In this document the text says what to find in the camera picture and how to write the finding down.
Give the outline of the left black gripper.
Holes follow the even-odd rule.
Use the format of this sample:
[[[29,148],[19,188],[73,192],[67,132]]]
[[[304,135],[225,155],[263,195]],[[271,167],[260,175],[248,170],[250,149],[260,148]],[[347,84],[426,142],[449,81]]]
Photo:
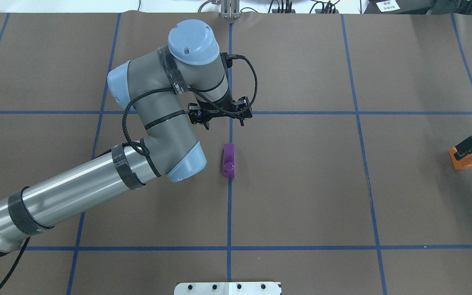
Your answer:
[[[248,97],[244,96],[235,101],[228,96],[214,103],[197,100],[196,103],[188,104],[188,117],[193,125],[203,125],[205,129],[209,129],[211,119],[223,116],[236,119],[244,126],[244,120],[253,117]]]

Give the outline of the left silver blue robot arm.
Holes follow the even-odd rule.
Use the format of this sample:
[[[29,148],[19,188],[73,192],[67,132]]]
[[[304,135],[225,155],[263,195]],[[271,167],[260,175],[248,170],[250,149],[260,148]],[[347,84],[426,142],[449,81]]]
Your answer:
[[[212,28],[179,22],[167,44],[111,70],[107,86],[124,109],[125,142],[80,166],[0,200],[0,257],[34,235],[148,182],[187,179],[207,160],[192,125],[252,117],[252,98],[234,100],[228,71],[243,55],[221,52]]]

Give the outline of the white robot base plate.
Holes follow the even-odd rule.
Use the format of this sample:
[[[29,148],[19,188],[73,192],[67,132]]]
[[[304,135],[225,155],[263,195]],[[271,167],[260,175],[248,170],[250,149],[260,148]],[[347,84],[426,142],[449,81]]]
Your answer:
[[[174,288],[174,295],[281,295],[280,282],[184,282]]]

